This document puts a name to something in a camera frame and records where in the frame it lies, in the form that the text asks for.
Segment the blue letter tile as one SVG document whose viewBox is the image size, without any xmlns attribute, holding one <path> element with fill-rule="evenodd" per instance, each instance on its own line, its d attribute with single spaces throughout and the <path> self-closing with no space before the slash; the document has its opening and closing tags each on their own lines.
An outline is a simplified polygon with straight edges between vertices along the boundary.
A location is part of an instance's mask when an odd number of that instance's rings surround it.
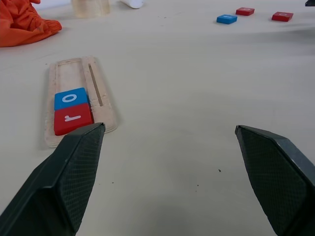
<svg viewBox="0 0 315 236">
<path fill-rule="evenodd" d="M 223 14 L 217 17 L 216 22 L 220 24 L 232 24 L 237 21 L 238 17 L 235 15 Z"/>
</svg>

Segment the red tile letter r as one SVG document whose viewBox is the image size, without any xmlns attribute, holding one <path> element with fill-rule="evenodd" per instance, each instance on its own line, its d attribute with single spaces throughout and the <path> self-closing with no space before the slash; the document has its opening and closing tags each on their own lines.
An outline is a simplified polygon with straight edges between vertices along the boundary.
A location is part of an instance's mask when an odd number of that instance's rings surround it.
<svg viewBox="0 0 315 236">
<path fill-rule="evenodd" d="M 54 132 L 56 136 L 64 135 L 93 122 L 89 103 L 82 103 L 55 111 Z"/>
</svg>

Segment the blue tile letter o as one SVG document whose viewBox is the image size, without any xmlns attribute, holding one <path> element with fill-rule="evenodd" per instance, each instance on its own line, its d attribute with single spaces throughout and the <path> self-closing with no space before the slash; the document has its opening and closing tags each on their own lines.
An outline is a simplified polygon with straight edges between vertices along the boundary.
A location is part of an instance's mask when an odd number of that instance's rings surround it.
<svg viewBox="0 0 315 236">
<path fill-rule="evenodd" d="M 88 103 L 88 96 L 84 88 L 76 88 L 58 92 L 54 96 L 54 110 L 61 110 L 68 107 Z"/>
</svg>

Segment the wooden letter tray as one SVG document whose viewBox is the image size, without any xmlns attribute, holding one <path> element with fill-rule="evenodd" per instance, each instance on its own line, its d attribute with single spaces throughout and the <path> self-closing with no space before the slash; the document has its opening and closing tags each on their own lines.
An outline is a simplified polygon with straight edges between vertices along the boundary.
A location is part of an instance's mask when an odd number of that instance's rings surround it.
<svg viewBox="0 0 315 236">
<path fill-rule="evenodd" d="M 94 121 L 105 124 L 105 133 L 117 129 L 119 116 L 108 80 L 93 56 L 62 60 L 50 65 L 46 89 L 44 140 L 55 148 L 63 135 L 54 133 L 54 96 L 57 92 L 84 88 L 90 100 Z"/>
</svg>

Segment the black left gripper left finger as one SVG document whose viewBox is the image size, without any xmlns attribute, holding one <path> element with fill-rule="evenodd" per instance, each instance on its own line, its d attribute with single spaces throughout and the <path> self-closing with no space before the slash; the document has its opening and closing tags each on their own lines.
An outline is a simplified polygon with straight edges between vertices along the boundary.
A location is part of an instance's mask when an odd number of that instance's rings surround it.
<svg viewBox="0 0 315 236">
<path fill-rule="evenodd" d="M 0 236 L 76 236 L 95 184 L 104 123 L 66 134 L 0 215 Z"/>
</svg>

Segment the red tile letter o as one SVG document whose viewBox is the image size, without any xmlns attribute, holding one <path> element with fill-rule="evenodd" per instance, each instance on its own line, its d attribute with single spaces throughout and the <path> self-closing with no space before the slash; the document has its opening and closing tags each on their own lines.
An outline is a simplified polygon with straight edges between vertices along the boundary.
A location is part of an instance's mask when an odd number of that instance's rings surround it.
<svg viewBox="0 0 315 236">
<path fill-rule="evenodd" d="M 289 12 L 276 12 L 272 15 L 272 21 L 288 22 L 292 19 L 293 13 Z"/>
</svg>

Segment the clear tape roll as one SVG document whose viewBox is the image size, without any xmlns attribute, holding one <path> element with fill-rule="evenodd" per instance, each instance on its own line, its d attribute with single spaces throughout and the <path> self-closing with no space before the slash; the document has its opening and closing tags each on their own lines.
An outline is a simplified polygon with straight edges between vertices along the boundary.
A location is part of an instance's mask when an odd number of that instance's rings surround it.
<svg viewBox="0 0 315 236">
<path fill-rule="evenodd" d="M 110 13 L 110 0 L 71 0 L 74 14 L 78 18 L 95 18 Z"/>
</svg>

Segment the red tile letter b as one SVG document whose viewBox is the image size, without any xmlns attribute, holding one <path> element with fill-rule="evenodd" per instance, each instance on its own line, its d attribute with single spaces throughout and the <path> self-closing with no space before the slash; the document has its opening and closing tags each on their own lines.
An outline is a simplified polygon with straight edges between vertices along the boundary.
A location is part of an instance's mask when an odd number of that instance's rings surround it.
<svg viewBox="0 0 315 236">
<path fill-rule="evenodd" d="M 241 7 L 236 10 L 235 14 L 241 16 L 250 16 L 254 14 L 254 11 L 254 8 Z"/>
</svg>

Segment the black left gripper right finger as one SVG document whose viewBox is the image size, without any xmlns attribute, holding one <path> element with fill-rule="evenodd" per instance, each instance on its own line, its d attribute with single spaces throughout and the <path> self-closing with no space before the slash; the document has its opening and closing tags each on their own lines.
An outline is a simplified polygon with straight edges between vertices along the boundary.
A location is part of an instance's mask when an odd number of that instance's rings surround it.
<svg viewBox="0 0 315 236">
<path fill-rule="evenodd" d="M 252 189 L 277 236 L 315 236 L 315 165 L 286 137 L 235 129 Z"/>
</svg>

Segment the white squeeze tube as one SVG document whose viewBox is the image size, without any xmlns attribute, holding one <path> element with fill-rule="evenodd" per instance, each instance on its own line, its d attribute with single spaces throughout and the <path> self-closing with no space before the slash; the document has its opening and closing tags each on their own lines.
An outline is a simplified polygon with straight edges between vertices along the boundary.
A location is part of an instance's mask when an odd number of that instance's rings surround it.
<svg viewBox="0 0 315 236">
<path fill-rule="evenodd" d="M 145 0 L 120 0 L 120 1 L 132 9 L 141 8 L 145 2 Z"/>
</svg>

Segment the crumpled orange cloth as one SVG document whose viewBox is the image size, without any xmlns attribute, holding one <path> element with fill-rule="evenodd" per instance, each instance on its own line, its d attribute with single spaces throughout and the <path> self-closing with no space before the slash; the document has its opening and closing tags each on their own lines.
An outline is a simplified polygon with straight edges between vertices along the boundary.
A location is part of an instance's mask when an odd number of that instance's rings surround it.
<svg viewBox="0 0 315 236">
<path fill-rule="evenodd" d="M 0 0 L 0 47 L 26 45 L 62 30 L 57 20 L 43 19 L 33 7 L 41 0 Z"/>
</svg>

